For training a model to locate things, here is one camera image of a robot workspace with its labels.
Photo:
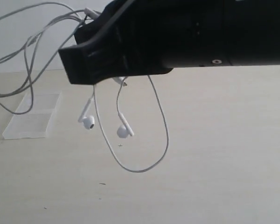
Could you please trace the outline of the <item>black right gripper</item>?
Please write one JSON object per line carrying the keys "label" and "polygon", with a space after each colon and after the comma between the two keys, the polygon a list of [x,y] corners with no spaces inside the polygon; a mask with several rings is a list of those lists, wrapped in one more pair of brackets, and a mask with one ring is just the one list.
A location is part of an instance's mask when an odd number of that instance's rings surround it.
{"label": "black right gripper", "polygon": [[71,84],[280,65],[280,0],[114,0],[58,51]]}

